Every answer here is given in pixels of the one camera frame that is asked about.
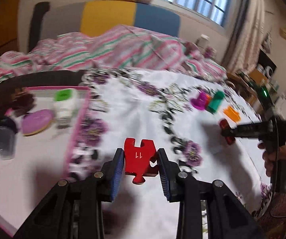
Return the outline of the multicolour sofa backrest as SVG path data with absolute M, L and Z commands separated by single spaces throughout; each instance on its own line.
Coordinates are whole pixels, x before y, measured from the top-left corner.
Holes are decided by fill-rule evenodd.
M 28 51 L 43 39 L 54 39 L 69 32 L 81 32 L 90 37 L 104 34 L 117 25 L 179 36 L 180 16 L 167 9 L 126 1 L 78 2 L 51 8 L 50 2 L 34 6 L 30 21 Z

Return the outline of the wooden side desk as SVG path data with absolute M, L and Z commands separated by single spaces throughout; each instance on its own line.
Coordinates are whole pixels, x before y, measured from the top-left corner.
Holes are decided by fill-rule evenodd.
M 234 89 L 235 92 L 251 106 L 258 102 L 258 97 L 255 89 L 250 87 L 248 82 L 246 82 L 242 76 L 227 72 L 226 84 Z

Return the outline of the white green plug adapter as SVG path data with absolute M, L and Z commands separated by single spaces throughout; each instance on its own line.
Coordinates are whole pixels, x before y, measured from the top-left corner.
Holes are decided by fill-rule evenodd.
M 78 110 L 78 92 L 75 88 L 58 90 L 53 98 L 53 111 L 58 128 L 70 125 Z

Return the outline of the dark maroon hair clip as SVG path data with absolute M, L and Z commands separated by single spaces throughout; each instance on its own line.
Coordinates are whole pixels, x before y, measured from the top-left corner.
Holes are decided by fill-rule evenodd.
M 35 106 L 34 95 L 26 87 L 16 88 L 11 95 L 10 107 L 16 117 L 24 116 Z

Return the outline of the red metallic cylinder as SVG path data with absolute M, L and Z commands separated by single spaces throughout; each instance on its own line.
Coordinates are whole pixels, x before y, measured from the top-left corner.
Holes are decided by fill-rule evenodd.
M 226 119 L 221 119 L 219 122 L 221 128 L 221 135 L 225 138 L 228 145 L 235 143 L 236 139 L 232 133 L 232 129 Z

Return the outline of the orange plastic scoop toy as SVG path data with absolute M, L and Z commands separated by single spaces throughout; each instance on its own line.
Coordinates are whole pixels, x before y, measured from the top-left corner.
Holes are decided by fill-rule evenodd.
M 237 112 L 231 105 L 223 109 L 223 113 L 235 123 L 238 123 L 241 120 L 239 112 Z

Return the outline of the beige floral curtain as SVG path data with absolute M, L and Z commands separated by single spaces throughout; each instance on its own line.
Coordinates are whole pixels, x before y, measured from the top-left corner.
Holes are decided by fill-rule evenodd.
M 228 73 L 249 73 L 257 65 L 264 36 L 264 0 L 241 0 L 236 22 L 223 57 Z

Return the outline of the red puzzle piece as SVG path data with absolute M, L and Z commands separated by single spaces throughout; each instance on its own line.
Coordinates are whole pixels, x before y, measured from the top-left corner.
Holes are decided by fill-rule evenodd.
M 142 139 L 139 147 L 135 146 L 134 138 L 127 138 L 124 143 L 125 174 L 134 176 L 133 184 L 143 184 L 146 176 L 158 175 L 158 166 L 150 163 L 157 161 L 157 151 L 153 140 Z

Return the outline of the green ridged plastic toy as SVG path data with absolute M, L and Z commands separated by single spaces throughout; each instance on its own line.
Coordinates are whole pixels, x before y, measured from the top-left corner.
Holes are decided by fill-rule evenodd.
M 225 99 L 225 94 L 223 91 L 215 92 L 213 98 L 206 107 L 206 111 L 208 111 L 211 114 L 215 114 L 218 111 L 224 99 Z

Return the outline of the orange connecting cubes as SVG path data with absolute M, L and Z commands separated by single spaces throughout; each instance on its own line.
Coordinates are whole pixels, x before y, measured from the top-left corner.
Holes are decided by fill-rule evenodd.
M 206 94 L 206 104 L 205 104 L 205 107 L 208 106 L 208 104 L 211 102 L 212 100 L 212 97 L 209 95 L 209 94 Z

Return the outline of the white carton box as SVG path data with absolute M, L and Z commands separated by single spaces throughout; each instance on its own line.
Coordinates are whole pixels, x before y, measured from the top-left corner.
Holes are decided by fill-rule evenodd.
M 209 40 L 210 40 L 210 38 L 207 35 L 204 35 L 204 34 L 202 34 L 197 39 L 196 45 L 199 48 L 199 50 L 201 51 L 201 53 L 204 53 L 204 51 L 206 50 Z

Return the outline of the purple perforated plastic toy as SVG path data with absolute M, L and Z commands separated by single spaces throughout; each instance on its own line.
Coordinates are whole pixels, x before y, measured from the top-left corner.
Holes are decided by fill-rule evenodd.
M 196 98 L 192 98 L 192 99 L 190 100 L 191 105 L 192 105 L 195 109 L 203 111 L 203 110 L 205 110 L 206 107 L 207 107 L 208 98 L 209 98 L 209 97 L 210 97 L 210 96 L 209 96 L 206 92 L 201 91 Z

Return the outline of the black lens cylinder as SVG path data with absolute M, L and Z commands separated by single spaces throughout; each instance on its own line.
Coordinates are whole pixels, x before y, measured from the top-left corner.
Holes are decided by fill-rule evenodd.
M 4 116 L 0 119 L 0 157 L 3 160 L 14 158 L 17 133 L 17 126 L 12 118 Z

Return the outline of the striped pink blanket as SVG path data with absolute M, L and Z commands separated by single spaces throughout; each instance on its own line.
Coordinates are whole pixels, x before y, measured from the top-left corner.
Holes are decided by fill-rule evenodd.
M 139 27 L 118 25 L 103 35 L 70 32 L 40 40 L 25 54 L 0 57 L 0 83 L 20 75 L 46 71 L 79 71 L 92 67 L 181 72 L 211 82 L 227 78 L 226 70 L 203 56 L 191 42 Z

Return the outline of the pink rimmed white tray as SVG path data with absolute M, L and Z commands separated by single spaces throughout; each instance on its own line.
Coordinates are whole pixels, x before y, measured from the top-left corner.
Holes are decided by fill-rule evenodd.
M 31 211 L 67 175 L 69 158 L 81 120 L 89 105 L 90 90 L 76 87 L 77 111 L 68 127 L 54 123 L 36 135 L 16 135 L 14 157 L 0 156 L 0 238 L 12 238 Z

